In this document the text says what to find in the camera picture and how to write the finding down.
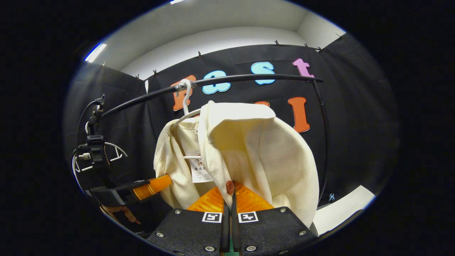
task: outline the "black curtain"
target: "black curtain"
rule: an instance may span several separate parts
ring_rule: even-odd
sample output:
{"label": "black curtain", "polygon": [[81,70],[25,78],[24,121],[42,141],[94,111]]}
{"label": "black curtain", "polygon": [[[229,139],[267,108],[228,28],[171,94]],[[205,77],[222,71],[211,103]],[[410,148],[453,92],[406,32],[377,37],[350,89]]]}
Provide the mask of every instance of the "black curtain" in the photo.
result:
{"label": "black curtain", "polygon": [[[308,64],[308,72],[324,79],[319,84],[327,108],[331,132],[328,181],[319,205],[338,200],[362,185],[378,194],[390,176],[399,148],[399,119],[391,85],[368,51],[349,34],[332,42],[322,51],[304,46],[255,45],[225,49],[195,56],[150,77],[149,92],[171,86],[194,76],[203,79],[220,70],[229,75],[251,74],[252,65],[269,62],[276,74],[300,75],[297,59]],[[228,90],[206,94],[194,88],[189,111],[214,102],[256,103],[266,101],[277,117],[290,126],[296,124],[289,99],[306,99],[304,111],[310,125],[300,132],[310,146],[319,178],[325,163],[323,118],[318,99],[308,82],[276,80],[259,85],[255,81],[232,82]],[[183,116],[174,110],[174,96],[163,95],[147,102],[152,115],[152,130],[157,138],[164,125]]]}
{"label": "black curtain", "polygon": [[[77,122],[86,105],[105,94],[104,111],[117,105],[132,100],[146,93],[145,83],[135,77],[129,76],[99,64],[85,62],[71,83],[63,117],[63,138],[65,160],[68,170],[71,171],[71,154],[76,147]],[[90,108],[82,118],[78,134],[78,144],[86,143],[85,123],[91,116]],[[130,183],[139,179],[155,177],[153,170],[153,155],[156,140],[151,130],[149,111],[145,103],[135,105],[122,112],[103,118],[99,131],[106,142],[122,148],[128,157],[112,162],[110,170],[111,180],[115,185]],[[109,159],[116,157],[115,149],[106,146]],[[90,170],[77,173],[78,180],[83,190],[104,185],[95,173]],[[90,195],[86,197],[98,205]],[[170,210],[160,197],[155,195],[148,201],[128,206],[141,225],[130,223],[122,213],[115,213],[119,221],[133,231],[153,230]]]}

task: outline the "cream shirt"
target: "cream shirt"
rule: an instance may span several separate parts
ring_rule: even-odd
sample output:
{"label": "cream shirt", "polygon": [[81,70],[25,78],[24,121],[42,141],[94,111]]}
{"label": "cream shirt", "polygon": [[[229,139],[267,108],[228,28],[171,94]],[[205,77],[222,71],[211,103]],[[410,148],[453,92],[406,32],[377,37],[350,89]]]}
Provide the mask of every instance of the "cream shirt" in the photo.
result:
{"label": "cream shirt", "polygon": [[[319,183],[311,149],[275,112],[259,104],[214,103],[202,106],[197,118],[177,126],[170,121],[158,138],[153,167],[173,183],[161,191],[173,208],[187,209],[217,186],[229,208],[226,182],[242,183],[273,207],[289,207],[309,227],[318,205]],[[213,181],[193,183],[188,160],[201,154]]]}

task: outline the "human hand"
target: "human hand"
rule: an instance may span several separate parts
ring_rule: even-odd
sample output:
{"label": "human hand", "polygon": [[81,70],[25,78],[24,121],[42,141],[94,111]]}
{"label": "human hand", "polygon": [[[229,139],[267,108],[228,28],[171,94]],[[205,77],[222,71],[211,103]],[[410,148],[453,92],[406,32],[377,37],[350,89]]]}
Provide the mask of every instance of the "human hand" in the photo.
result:
{"label": "human hand", "polygon": [[102,205],[101,207],[103,207],[103,209],[116,221],[118,221],[118,219],[113,215],[113,213],[123,211],[123,214],[125,214],[125,217],[128,218],[128,220],[130,222],[135,222],[137,224],[141,224],[136,219],[136,217],[133,215],[133,213],[130,211],[130,209],[128,209],[128,207],[126,207],[126,206],[104,206],[104,205]]}

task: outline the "shirt button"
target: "shirt button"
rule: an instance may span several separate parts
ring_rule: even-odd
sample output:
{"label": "shirt button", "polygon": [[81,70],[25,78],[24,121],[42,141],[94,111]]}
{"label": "shirt button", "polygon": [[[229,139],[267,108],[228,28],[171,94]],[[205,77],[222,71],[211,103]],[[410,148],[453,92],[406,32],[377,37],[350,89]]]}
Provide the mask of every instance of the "shirt button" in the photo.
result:
{"label": "shirt button", "polygon": [[234,193],[234,183],[232,182],[232,180],[226,182],[226,190],[228,191],[227,192],[228,194]]}

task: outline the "clothing tag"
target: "clothing tag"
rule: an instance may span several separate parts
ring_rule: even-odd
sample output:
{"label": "clothing tag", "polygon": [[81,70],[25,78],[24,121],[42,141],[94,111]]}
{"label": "clothing tag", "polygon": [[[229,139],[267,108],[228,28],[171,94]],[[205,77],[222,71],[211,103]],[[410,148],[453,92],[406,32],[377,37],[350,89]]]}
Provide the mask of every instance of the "clothing tag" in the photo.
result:
{"label": "clothing tag", "polygon": [[[199,151],[188,152],[189,156],[201,155]],[[213,181],[210,175],[204,168],[201,159],[188,159],[190,161],[191,175],[193,178],[193,183],[202,183]]]}

